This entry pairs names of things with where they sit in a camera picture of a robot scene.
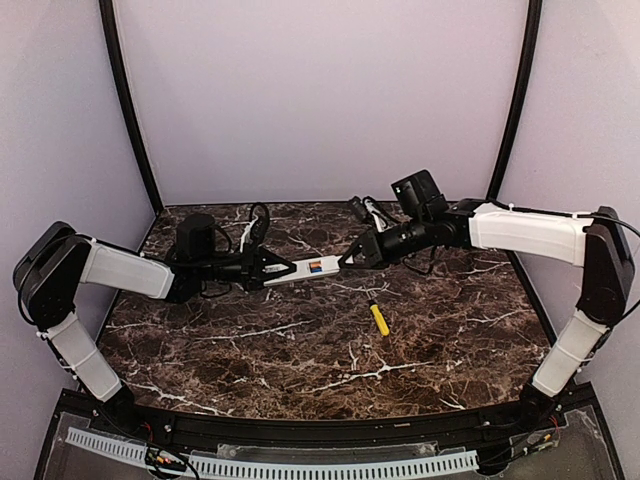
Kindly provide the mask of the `white remote control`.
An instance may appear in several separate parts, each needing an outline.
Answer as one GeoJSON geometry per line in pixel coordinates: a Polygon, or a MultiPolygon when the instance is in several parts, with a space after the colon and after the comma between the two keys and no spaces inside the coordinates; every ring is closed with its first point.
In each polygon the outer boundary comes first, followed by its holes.
{"type": "Polygon", "coordinates": [[[299,282],[304,280],[313,280],[316,278],[323,278],[323,277],[336,275],[340,271],[338,260],[339,260],[339,256],[330,255],[330,256],[308,258],[308,259],[295,261],[294,262],[296,264],[295,273],[286,275],[277,280],[269,281],[265,284],[265,286],[276,286],[280,284],[299,282]],[[315,262],[315,261],[322,262],[322,269],[324,270],[323,273],[312,274],[310,272],[311,269],[309,268],[309,263],[315,262]]]}

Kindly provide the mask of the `yellow handled screwdriver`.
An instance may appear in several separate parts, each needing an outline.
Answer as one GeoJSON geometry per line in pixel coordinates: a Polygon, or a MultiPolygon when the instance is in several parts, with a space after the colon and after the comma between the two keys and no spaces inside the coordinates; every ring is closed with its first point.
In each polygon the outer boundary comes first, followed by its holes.
{"type": "Polygon", "coordinates": [[[380,334],[384,337],[388,336],[390,334],[390,329],[377,301],[374,298],[369,298],[368,304],[369,310],[380,334]]]}

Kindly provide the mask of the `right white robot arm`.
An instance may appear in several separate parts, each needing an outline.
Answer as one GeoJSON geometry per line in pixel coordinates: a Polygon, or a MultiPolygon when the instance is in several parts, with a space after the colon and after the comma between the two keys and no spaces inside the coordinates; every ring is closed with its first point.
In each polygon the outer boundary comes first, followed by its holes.
{"type": "Polygon", "coordinates": [[[614,209],[594,213],[547,212],[442,196],[401,203],[408,221],[379,232],[366,230],[339,259],[345,269],[384,269],[428,247],[498,249],[547,257],[583,270],[574,313],[519,396],[518,426],[534,429],[555,408],[577,370],[630,314],[635,278],[624,234],[628,226],[614,209]]]}

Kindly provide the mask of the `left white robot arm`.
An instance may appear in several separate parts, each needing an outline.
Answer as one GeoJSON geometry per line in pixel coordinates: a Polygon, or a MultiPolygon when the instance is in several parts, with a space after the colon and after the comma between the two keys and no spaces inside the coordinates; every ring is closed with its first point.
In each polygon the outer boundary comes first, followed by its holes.
{"type": "Polygon", "coordinates": [[[82,284],[96,284],[182,303],[201,295],[209,282],[236,283],[246,291],[296,272],[296,265],[263,247],[268,215],[250,221],[238,247],[208,214],[192,214],[176,228],[175,242],[157,260],[110,246],[53,223],[14,269],[13,283],[25,320],[88,391],[115,425],[127,433],[142,428],[135,398],[99,351],[76,310],[82,284]],[[218,241],[227,241],[224,249],[218,241]]]}

